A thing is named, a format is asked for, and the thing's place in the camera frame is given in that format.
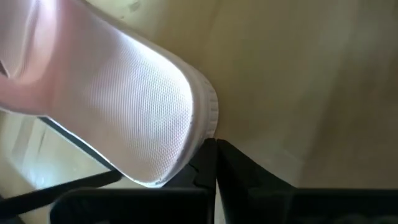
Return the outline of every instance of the floor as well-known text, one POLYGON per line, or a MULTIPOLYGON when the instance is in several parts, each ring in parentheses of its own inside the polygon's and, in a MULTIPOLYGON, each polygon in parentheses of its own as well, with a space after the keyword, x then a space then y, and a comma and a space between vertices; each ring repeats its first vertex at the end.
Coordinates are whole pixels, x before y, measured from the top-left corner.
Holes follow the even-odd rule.
MULTIPOLYGON (((220 100, 216 137, 280 178, 398 187, 398 1, 89 2, 205 74, 220 100)), ((5 197, 105 170, 15 114, 0 115, 0 155, 5 197)), ((46 209, 22 218, 43 223, 46 209)))

